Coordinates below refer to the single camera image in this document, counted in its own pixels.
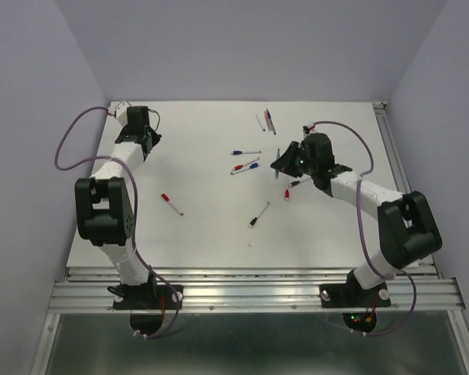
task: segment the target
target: white wall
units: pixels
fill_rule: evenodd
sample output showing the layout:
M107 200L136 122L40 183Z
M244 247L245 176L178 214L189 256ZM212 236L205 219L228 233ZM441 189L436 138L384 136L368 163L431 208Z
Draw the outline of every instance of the white wall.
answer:
M445 0L56 0L111 99L387 99Z
M469 0L449 0L388 106L411 187L431 203L469 324Z
M0 0L0 375L29 373L48 297L74 231L73 184L55 147L82 109L106 100L52 0ZM65 159L89 155L101 115Z

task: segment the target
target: marker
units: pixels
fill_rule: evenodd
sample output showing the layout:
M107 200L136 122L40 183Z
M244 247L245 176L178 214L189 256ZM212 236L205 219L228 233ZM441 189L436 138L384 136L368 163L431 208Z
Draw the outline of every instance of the marker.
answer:
M172 203L170 203L170 198L165 193L162 194L162 198L165 202L167 202L170 205L170 207L174 209L176 213L178 213L181 216L184 216L184 214L181 211L179 211Z
M240 151L240 150L234 150L231 151L232 155L245 155L245 154L260 154L262 151Z
M269 116L267 115L267 109L264 111L264 119L266 119L267 129L269 131L273 131L273 128L271 127L271 122L269 120Z
M257 223L257 220L263 215L263 213L267 210L267 207L269 207L269 202L266 203L266 207L264 207L264 209L262 210L262 212L257 216L257 217L254 217L252 219L252 221L250 221L249 223L249 228L253 228L254 225L256 225Z
M278 147L278 150L276 151L276 160L280 158L280 148ZM274 170L274 179L277 180L278 177L280 176L280 173L278 170Z
M231 172L231 174L238 174L238 173L241 173L241 172L246 172L247 170L253 170L253 169L257 168L258 166L259 166L259 163L255 162L251 166L249 166L249 168L246 168L244 170L237 170L235 172Z
M273 119L271 119L271 114L269 113L269 109L266 109L266 112L267 112L267 118L269 119L269 122L271 124L271 129L273 130L273 134L276 135L276 129L274 129Z
M248 163L246 163L246 164L239 164L239 165L237 165L236 167L233 168L233 172L236 171L236 170L240 170L241 168L245 168L246 166L249 166L250 164L255 163L255 162L256 162L257 160L259 160L259 159L260 159L260 158L256 158L256 159L254 159L253 161L248 162Z
M293 181L290 183L290 185L288 186L289 188L293 188L299 184L304 184L305 182L311 180L311 177L310 178L306 178L305 180L301 180L301 181Z
M263 131L266 131L266 129L264 129L263 123L260 122L260 118L259 118L258 115L256 115L256 119L257 119L257 122L259 123L260 128L261 128Z

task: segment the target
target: wire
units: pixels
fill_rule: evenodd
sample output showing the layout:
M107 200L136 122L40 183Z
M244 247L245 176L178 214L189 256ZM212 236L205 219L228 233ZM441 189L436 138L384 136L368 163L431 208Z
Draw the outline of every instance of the wire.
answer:
M161 120L162 118L160 117L158 111L155 111L154 109L151 109L151 108L148 108L148 111L149 111L150 113L155 113L155 114L158 116L158 122L156 123L156 128L155 128L155 131L157 131L157 130L158 130L158 127L159 127L159 122L160 122L160 120Z
M375 268L374 264L372 263L372 261L370 259L370 256L368 255L367 242L365 241L365 233L364 233L364 229L363 229L363 218L361 216L361 182L363 180L363 176L366 176L366 175L373 172L373 170L374 170L374 156L372 155L372 151L370 150L370 147L368 147L368 144L363 139L363 137L361 137L360 133L358 133L356 130L354 130L350 126L345 125L344 123L339 123L337 121L317 121L317 122L313 123L313 126L310 127L310 130L314 129L314 127L316 125L321 125L321 124L325 124L325 123L328 123L328 124L331 124L331 125L337 125L338 127L343 127L345 129L349 130L351 133L353 133L360 140L360 142L363 144L363 146L367 150L368 158L370 159L370 168L368 170L365 170L362 173L360 173L360 178L358 178L358 183L356 184L356 217L358 219L358 231L360 232L361 248L363 249L363 255L365 257L365 260L367 261L368 266L382 280L386 280L390 277L386 277L382 273L380 273ZM383 330L383 331L380 331L380 332L370 332L369 334L366 333L366 332L363 332L362 333L363 336L376 337L376 336L383 336L385 334L390 334L390 333L398 330L399 328L401 328L408 321L408 319L412 316L412 313L415 310L415 305L417 304L417 286L415 285L414 279L411 277L411 275L408 272L406 272L405 270L400 270L399 273L401 273L402 275L408 277L408 280L412 284L412 288L414 290L414 299L412 301L412 305L410 307L410 310L405 315L405 317L403 319L401 319L394 327L391 327L387 330Z
M97 156L92 156L92 157L89 157L89 158L82 159L79 162L76 162L76 163L74 163L70 166L60 166L59 165L59 153L61 152L61 148L63 147L64 142L68 137L68 134L71 132L71 130L73 129L73 127L75 126L75 124L78 122L78 120L80 118L82 118L85 114L87 114L91 111L95 111L97 109L103 110L107 114L109 114L108 109L104 108L104 107L91 107L89 109L84 110L82 113L80 113L75 118L75 120L73 120L73 122L68 126L68 129L66 130L66 133L61 138L61 142L59 143L59 145L57 146L57 149L55 150L54 165L55 165L56 169L61 170L63 172L66 172L67 170L72 170L73 168L76 168L77 166L79 166L81 164L88 163L88 162L94 162L95 160L112 160L115 163L120 164L124 168L125 172L127 172L127 175L129 176L129 179L130 179L131 184L132 184L132 190L134 191L134 225L137 226L137 222L138 222L138 186L137 186L137 182L135 181L134 175L132 174L131 169L128 167L127 164L125 164L125 162L123 162L122 160L117 159L117 158L112 158L111 156L97 155ZM175 321L177 319L177 315L179 314L179 301L180 301L180 299L179 299L179 296L178 296L177 291L175 290L174 286L171 283L169 283L167 280L165 280L162 276L160 276L141 257L141 254L139 253L139 251L137 249L136 242L135 242L135 232L136 231L134 230L134 233L132 234L132 239L131 239L132 240L132 247L135 250L135 255L138 257L139 261L144 265L144 267L146 267L146 269L150 273L152 273L157 279L159 279L162 283L164 283L172 291L172 293L174 294L174 296L176 298L176 301L177 301L177 308L176 308L176 311L175 311L175 314L174 314L174 318L170 321L170 324L164 330L162 330L159 333L151 334L149 336L140 334L143 338L146 338L146 339L159 338L159 337L162 337L164 334L166 334L172 328L172 326L175 324Z

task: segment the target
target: white table surface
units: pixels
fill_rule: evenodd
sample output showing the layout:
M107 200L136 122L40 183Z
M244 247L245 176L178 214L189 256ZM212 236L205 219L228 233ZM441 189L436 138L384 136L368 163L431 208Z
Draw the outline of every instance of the white table surface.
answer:
M318 191L311 182L292 189L274 179L269 165L277 148L301 141L302 126L334 120L354 127L370 145L375 171L369 180L396 189L371 103L331 102L133 102L159 111L163 138L135 173L139 208L139 252L158 267L180 268L332 268L363 262L355 209ZM268 108L277 135L262 132ZM337 163L356 172L368 167L367 153L347 130L320 129L332 142ZM98 155L109 155L121 127L108 117ZM232 150L262 150L261 167L230 175L233 166L254 155ZM179 216L161 199L166 193L184 211ZM253 229L247 224L270 202ZM375 220L363 215L370 253L378 249ZM68 267L111 266L106 255L75 234Z

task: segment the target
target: bolt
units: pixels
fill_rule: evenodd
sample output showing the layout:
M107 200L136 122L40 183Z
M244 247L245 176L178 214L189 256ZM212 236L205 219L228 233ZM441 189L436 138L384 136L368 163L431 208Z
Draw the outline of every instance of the bolt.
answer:
M381 289L378 291L378 296L381 298L382 301L387 301L389 299L389 292L387 289Z
M328 294L327 291L322 291L321 292L321 299L323 299L324 301L330 301L330 295Z
M180 293L179 291L177 292L177 296L179 298L179 301L182 301L182 293ZM177 302L176 301L176 298L175 298L175 295L172 295L172 301L174 302Z

